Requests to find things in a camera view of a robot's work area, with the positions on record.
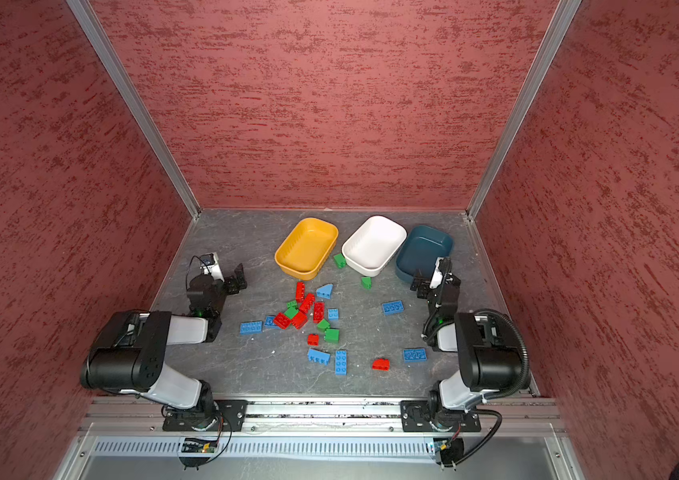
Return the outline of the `red lego pile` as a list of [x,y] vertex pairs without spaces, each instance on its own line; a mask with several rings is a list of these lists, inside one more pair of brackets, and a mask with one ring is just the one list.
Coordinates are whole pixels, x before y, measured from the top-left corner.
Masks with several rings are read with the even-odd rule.
[[303,328],[303,326],[305,326],[307,320],[308,320],[307,316],[303,312],[299,311],[292,318],[291,324],[295,329],[301,330],[301,328]]
[[283,312],[279,312],[277,316],[273,319],[273,324],[279,329],[285,330],[291,326],[291,319],[288,318]]

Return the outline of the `red lego top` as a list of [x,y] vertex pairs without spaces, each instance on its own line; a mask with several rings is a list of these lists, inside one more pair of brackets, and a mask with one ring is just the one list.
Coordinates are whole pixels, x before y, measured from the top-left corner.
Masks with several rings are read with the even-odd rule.
[[307,296],[306,286],[302,281],[299,281],[296,286],[295,300],[299,305],[303,304],[305,297]]

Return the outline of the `red sloped lego front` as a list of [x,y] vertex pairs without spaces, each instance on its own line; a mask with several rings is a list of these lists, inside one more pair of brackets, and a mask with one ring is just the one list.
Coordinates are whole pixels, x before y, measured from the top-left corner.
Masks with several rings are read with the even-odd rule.
[[373,360],[371,368],[375,371],[389,371],[391,369],[391,362],[387,358],[377,358]]

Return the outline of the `blue sloped lego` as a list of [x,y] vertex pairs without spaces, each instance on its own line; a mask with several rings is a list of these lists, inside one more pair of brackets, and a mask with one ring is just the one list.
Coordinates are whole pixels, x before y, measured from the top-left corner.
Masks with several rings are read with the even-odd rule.
[[318,298],[329,300],[332,296],[333,288],[334,288],[333,284],[331,283],[325,284],[317,288],[317,290],[315,291],[315,295]]

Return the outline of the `white plastic bin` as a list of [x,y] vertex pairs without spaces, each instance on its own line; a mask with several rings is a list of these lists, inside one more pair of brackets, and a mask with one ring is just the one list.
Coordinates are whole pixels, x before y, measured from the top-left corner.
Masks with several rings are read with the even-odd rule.
[[341,254],[347,265],[365,277],[375,277],[395,256],[407,239],[401,224],[381,215],[369,217],[345,241]]

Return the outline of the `green lego pile left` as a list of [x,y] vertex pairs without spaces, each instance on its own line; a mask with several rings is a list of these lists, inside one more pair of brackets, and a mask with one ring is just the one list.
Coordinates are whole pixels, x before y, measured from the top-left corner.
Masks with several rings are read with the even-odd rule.
[[291,300],[287,302],[284,316],[289,320],[293,320],[297,314],[299,314],[299,303],[296,300]]

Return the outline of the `yellow plastic bin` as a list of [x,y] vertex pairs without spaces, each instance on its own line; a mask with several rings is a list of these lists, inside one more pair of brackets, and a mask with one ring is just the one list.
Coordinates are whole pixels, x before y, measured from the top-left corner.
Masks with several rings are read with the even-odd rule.
[[300,220],[274,254],[287,275],[301,281],[313,280],[325,264],[338,238],[338,228],[318,218]]

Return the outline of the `red lego diagonal centre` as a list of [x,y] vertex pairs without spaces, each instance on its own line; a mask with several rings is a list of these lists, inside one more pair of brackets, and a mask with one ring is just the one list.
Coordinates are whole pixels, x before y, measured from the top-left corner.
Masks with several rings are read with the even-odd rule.
[[315,295],[313,293],[307,293],[305,295],[305,298],[303,299],[303,302],[301,302],[299,306],[299,311],[301,313],[307,314],[310,310],[310,308],[313,306],[315,302]]

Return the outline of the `red lego centre right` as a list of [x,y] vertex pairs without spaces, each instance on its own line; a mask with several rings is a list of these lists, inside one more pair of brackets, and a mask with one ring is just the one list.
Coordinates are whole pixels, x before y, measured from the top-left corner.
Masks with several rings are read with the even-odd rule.
[[325,318],[325,304],[323,302],[315,302],[312,308],[313,323],[319,324]]

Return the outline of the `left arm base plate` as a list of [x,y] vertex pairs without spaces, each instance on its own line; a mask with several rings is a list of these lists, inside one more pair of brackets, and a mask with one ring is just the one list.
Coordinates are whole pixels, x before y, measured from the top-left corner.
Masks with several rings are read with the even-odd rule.
[[219,429],[239,432],[245,420],[249,402],[246,400],[213,400],[209,406],[190,409],[162,408],[164,432],[205,433]]

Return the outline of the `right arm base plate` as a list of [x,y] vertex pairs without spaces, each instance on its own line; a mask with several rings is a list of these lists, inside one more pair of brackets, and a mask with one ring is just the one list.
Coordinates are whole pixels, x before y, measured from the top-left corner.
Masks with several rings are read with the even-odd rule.
[[403,400],[401,408],[401,425],[403,431],[433,433],[477,433],[481,431],[481,422],[474,413],[448,410],[431,406],[425,400]]

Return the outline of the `aluminium front rail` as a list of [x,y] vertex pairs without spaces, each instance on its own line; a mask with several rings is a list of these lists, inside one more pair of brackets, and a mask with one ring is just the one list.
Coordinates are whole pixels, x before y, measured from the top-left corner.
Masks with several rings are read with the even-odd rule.
[[[231,397],[217,402],[233,431],[244,436],[375,436],[451,433],[437,425],[427,402],[395,397]],[[521,395],[489,405],[503,416],[505,437],[569,436],[553,398]],[[170,414],[163,407],[131,397],[91,401],[79,434],[164,435]]]

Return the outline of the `left aluminium corner post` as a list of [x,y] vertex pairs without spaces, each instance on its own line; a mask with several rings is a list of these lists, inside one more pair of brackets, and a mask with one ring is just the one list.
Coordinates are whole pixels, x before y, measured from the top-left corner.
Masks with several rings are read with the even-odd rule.
[[139,96],[136,87],[130,79],[122,61],[119,59],[115,48],[109,40],[91,3],[84,0],[67,0],[66,4],[90,45],[93,47],[98,59],[115,85],[121,98],[125,102],[126,107],[136,121],[152,152],[158,159],[174,187],[174,190],[189,212],[191,219],[193,221],[197,220],[202,212],[202,208],[195,195],[192,193],[189,184],[159,132],[146,105]]

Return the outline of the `aluminium corner post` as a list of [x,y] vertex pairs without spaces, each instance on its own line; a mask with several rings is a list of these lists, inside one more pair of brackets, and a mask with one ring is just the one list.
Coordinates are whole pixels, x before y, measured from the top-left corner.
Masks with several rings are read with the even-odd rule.
[[533,106],[535,102],[535,97],[539,93],[539,88],[543,85],[545,81],[545,76],[563,44],[563,39],[575,19],[575,14],[577,10],[581,7],[581,0],[561,0],[557,3],[557,8],[553,12],[553,17],[551,17],[551,22],[545,30],[545,35],[541,39],[541,44],[539,44],[539,49],[535,53],[535,58],[533,58],[533,63],[529,67],[529,72],[525,76],[525,81],[521,85],[521,90],[519,90],[519,95],[517,95],[517,100],[513,104],[513,109],[511,109],[511,114],[507,118],[507,123],[505,123],[505,128],[501,131],[501,136],[497,140],[497,146],[493,150],[493,155],[489,158],[489,164],[481,176],[481,181],[477,185],[477,191],[473,194],[471,198],[471,203],[467,207],[467,219],[470,222],[477,221],[479,217],[479,211],[483,207],[483,203],[487,200],[487,195],[489,195],[489,190],[491,190],[491,185],[495,182],[495,178],[499,175],[501,171],[501,166],[505,162],[505,157],[511,151],[511,146],[513,146],[513,141],[517,137],[517,133],[521,130],[523,126],[523,121],[529,113],[529,109]]
[[67,0],[66,4],[90,45],[93,47],[98,59],[115,85],[121,98],[125,102],[126,107],[136,121],[152,152],[158,159],[174,187],[174,190],[189,212],[191,219],[193,221],[197,220],[202,212],[202,208],[195,195],[192,193],[189,184],[159,132],[146,105],[139,96],[136,87],[130,79],[122,61],[119,59],[115,48],[109,40],[91,3],[84,0]]

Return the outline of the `right aluminium corner post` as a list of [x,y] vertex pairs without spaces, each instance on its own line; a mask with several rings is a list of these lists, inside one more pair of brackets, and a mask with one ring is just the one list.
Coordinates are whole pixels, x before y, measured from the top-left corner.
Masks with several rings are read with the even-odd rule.
[[491,185],[495,182],[495,178],[499,175],[501,171],[501,166],[505,162],[505,157],[511,151],[511,146],[513,146],[513,141],[517,137],[517,133],[521,130],[523,126],[523,121],[529,113],[529,109],[533,106],[535,102],[535,97],[539,93],[539,88],[543,85],[545,81],[545,76],[563,44],[563,39],[575,19],[575,14],[577,10],[581,7],[581,0],[561,0],[557,3],[557,8],[553,12],[553,17],[551,17],[551,22],[545,30],[545,35],[541,39],[541,44],[539,44],[539,49],[535,53],[535,58],[533,58],[533,63],[529,67],[529,72],[525,76],[525,81],[521,85],[521,90],[519,90],[519,95],[517,95],[517,100],[513,104],[513,109],[511,109],[511,114],[507,118],[507,123],[505,123],[505,128],[501,131],[501,136],[497,140],[497,146],[493,150],[493,155],[489,158],[489,164],[481,176],[481,181],[477,185],[477,191],[473,194],[471,198],[471,203],[467,207],[467,219],[470,222],[477,221],[479,217],[479,211],[483,207],[483,203],[487,200],[487,195],[489,195],[489,190],[491,190]]

